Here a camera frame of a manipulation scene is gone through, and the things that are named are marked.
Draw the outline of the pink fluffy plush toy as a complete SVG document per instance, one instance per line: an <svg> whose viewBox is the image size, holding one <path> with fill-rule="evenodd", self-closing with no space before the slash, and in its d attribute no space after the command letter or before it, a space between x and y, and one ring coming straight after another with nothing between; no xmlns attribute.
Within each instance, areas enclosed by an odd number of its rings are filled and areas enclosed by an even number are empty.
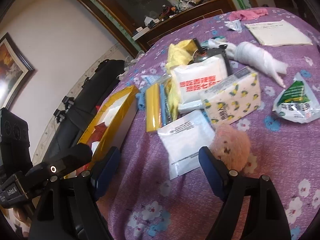
<svg viewBox="0 0 320 240"><path fill-rule="evenodd" d="M251 143L246 132L223 124L215 129L214 139L208 148L229 170L240 172L247 164Z"/></svg>

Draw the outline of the white plastic pouch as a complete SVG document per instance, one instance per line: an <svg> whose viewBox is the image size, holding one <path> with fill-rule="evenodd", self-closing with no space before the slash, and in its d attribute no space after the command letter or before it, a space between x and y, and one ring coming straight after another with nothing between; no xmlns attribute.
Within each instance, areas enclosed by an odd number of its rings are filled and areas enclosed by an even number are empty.
<svg viewBox="0 0 320 240"><path fill-rule="evenodd" d="M199 149L209 146L215 137L215 131L198 109L158 129L157 133L168 152L171 180L200 167Z"/></svg>

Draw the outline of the lemon print tissue pack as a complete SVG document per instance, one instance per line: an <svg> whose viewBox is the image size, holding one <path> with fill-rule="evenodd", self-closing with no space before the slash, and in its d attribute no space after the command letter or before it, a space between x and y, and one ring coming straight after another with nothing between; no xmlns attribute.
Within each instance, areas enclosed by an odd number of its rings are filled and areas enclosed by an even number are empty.
<svg viewBox="0 0 320 240"><path fill-rule="evenodd" d="M199 93L204 110L214 128L230 125L261 105L258 73L245 67Z"/></svg>

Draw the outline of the green white snack bag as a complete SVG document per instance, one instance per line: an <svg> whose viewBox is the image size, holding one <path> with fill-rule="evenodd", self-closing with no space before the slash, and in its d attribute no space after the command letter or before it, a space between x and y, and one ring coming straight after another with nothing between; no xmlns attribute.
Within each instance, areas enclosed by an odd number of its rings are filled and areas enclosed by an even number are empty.
<svg viewBox="0 0 320 240"><path fill-rule="evenodd" d="M306 124L319 119L319 101L301 74L297 73L291 86L274 101L272 112L285 120Z"/></svg>

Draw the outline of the yellow blue cloth pack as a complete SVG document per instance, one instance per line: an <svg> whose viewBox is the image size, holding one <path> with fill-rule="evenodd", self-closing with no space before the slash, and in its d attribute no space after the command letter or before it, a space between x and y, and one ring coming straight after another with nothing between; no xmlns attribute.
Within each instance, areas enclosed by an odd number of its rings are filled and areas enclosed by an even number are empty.
<svg viewBox="0 0 320 240"><path fill-rule="evenodd" d="M155 132L171 122L164 83L154 83L145 92L146 131Z"/></svg>

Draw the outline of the white red-text tissue pack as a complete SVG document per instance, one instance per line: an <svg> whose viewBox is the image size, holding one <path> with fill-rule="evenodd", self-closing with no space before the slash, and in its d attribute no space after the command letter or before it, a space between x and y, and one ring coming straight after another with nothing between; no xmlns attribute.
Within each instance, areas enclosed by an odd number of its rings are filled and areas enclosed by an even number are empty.
<svg viewBox="0 0 320 240"><path fill-rule="evenodd" d="M222 55L212 56L202 62L180 65L171 70L172 80L177 88L179 103L200 100L199 93L206 90L227 75Z"/></svg>

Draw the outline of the white towel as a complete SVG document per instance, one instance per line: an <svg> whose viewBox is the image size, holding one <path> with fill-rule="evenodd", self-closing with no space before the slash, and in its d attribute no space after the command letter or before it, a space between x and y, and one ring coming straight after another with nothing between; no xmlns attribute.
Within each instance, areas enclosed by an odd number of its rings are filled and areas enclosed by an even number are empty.
<svg viewBox="0 0 320 240"><path fill-rule="evenodd" d="M235 45L212 38L208 40L208 48L210 49L219 48L222 45L227 46L226 55L229 59L253 67L273 78L280 87L286 87L279 74L287 74L287 63L275 59L268 51L255 46L251 42L241 42Z"/></svg>

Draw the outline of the yellow fluffy towel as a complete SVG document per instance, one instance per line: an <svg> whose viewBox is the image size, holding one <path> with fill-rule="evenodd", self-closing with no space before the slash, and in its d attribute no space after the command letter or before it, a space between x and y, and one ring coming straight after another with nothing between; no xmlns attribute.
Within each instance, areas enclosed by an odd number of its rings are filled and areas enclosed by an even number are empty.
<svg viewBox="0 0 320 240"><path fill-rule="evenodd" d="M171 70L180 65L187 65L193 59L193 54L196 50L197 46L193 40L183 40L178 44L170 44L167 63L165 65L167 73L173 77ZM175 121L178 117L180 96L177 92L177 86L172 79L165 85L165 92L167 93L167 101L172 121Z"/></svg>

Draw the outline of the yellow cardboard box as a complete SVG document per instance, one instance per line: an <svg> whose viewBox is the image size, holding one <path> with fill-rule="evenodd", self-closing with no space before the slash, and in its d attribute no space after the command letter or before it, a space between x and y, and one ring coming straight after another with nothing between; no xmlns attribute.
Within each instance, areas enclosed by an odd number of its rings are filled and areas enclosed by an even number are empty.
<svg viewBox="0 0 320 240"><path fill-rule="evenodd" d="M66 178L75 177L83 170L92 169L95 163L107 155L111 147L121 148L138 111L136 99L138 92L136 86L129 86L109 97L78 141L90 146L91 162L66 175Z"/></svg>

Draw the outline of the white blue printed plastic bag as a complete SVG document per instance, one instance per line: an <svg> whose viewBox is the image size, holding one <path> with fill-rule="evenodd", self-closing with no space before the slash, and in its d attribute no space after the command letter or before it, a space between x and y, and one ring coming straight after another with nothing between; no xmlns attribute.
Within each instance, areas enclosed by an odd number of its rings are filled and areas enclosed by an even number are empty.
<svg viewBox="0 0 320 240"><path fill-rule="evenodd" d="M154 83L156 83L161 76L160 75L141 75L142 81L140 83L140 89L147 89Z"/></svg>

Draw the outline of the clear plastic bag on sofa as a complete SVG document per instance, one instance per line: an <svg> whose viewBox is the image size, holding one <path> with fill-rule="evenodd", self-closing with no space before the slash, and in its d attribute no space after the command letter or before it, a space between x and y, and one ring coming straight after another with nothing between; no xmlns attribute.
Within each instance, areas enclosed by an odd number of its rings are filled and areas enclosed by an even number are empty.
<svg viewBox="0 0 320 240"><path fill-rule="evenodd" d="M125 59L124 63L124 70L127 72L131 67L133 67L143 56L144 56L144 51L140 50L135 58L132 58L131 56L128 56Z"/></svg>

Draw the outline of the grey round metal device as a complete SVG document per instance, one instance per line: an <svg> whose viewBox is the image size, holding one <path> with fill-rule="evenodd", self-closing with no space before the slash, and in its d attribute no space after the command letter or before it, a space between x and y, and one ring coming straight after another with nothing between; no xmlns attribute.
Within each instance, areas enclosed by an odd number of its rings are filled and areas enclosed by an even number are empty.
<svg viewBox="0 0 320 240"><path fill-rule="evenodd" d="M233 74L232 68L229 63L229 59L227 58L226 44L218 45L217 48L208 48L208 47L202 47L196 38L193 39L193 42L195 43L197 49L193 54L193 59L188 64L203 62L204 60L212 56L219 56L222 58L222 61L226 66L227 75L231 76Z"/></svg>

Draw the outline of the white paper booklet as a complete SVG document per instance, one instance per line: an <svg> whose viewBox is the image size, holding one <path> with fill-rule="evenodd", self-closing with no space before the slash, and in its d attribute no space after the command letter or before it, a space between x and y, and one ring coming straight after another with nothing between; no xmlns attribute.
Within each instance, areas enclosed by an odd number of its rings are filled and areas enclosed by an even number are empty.
<svg viewBox="0 0 320 240"><path fill-rule="evenodd" d="M263 46L312 45L312 40L285 20L245 24Z"/></svg>

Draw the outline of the small white crumpled wrapper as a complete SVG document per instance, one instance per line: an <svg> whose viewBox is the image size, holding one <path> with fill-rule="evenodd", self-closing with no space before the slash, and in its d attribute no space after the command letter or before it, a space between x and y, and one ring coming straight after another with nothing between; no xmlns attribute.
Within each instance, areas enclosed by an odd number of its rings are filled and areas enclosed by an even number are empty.
<svg viewBox="0 0 320 240"><path fill-rule="evenodd" d="M240 20L225 21L225 26L232 31L236 31L238 33L242 32L242 25Z"/></svg>

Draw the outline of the pink cloth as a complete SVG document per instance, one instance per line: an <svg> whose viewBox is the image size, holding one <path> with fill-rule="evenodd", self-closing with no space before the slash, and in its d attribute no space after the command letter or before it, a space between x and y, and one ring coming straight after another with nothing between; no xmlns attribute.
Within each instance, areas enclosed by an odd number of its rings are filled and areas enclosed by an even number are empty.
<svg viewBox="0 0 320 240"><path fill-rule="evenodd" d="M250 21L256 20L261 16L268 15L268 10L265 8L253 8L246 10L237 10L230 13L228 19L230 21L240 20L240 21Z"/></svg>

